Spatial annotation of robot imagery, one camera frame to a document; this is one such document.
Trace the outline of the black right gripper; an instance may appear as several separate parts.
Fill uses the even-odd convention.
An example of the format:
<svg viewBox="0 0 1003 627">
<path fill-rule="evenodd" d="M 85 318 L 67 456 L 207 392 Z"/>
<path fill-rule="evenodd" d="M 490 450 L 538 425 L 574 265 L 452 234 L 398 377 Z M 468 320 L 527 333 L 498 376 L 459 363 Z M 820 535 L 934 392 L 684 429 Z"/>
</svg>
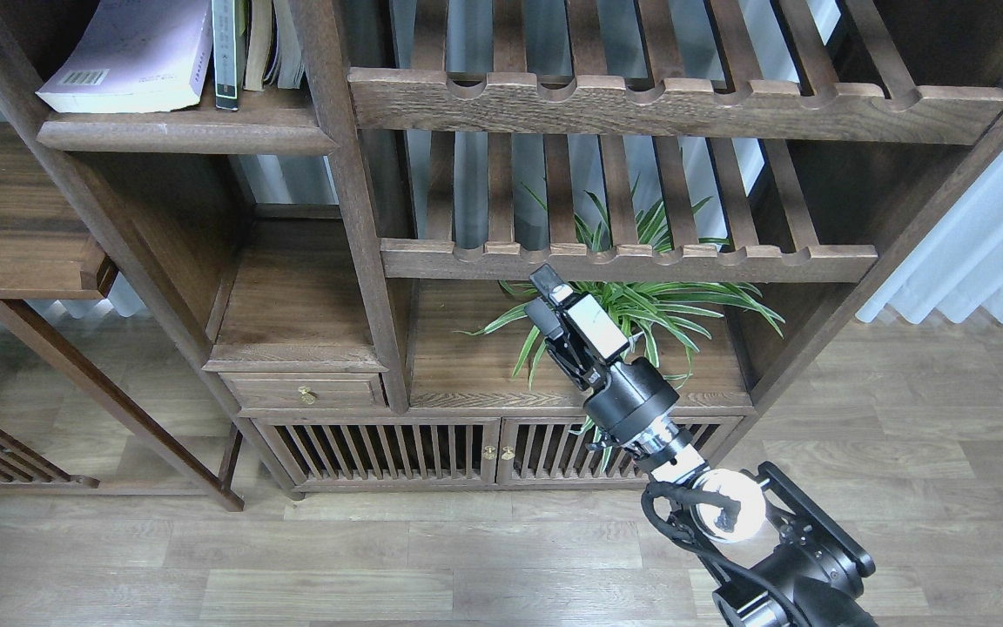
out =
<svg viewBox="0 0 1003 627">
<path fill-rule="evenodd" d="M 592 394 L 582 407 L 602 431 L 602 447 L 632 454 L 677 454 L 681 434 L 669 417 L 677 391 L 651 362 L 626 362 L 629 341 L 592 294 L 578 296 L 551 265 L 529 275 L 541 298 L 525 311 L 563 373 Z"/>
</svg>

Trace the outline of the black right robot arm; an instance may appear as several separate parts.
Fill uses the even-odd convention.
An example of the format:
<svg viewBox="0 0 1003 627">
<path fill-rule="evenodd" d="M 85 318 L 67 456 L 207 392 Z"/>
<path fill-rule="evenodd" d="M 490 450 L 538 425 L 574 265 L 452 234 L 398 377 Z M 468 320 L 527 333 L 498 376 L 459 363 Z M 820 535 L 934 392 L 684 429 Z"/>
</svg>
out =
<svg viewBox="0 0 1003 627">
<path fill-rule="evenodd" d="M 729 626 L 872 626 L 859 606 L 875 563 L 775 464 L 714 469 L 673 424 L 676 390 L 644 358 L 627 362 L 625 334 L 592 294 L 553 267 L 532 273 L 526 306 L 550 356 L 581 390 L 597 448 L 620 448 L 650 480 L 641 507 L 658 532 L 696 553 Z"/>
</svg>

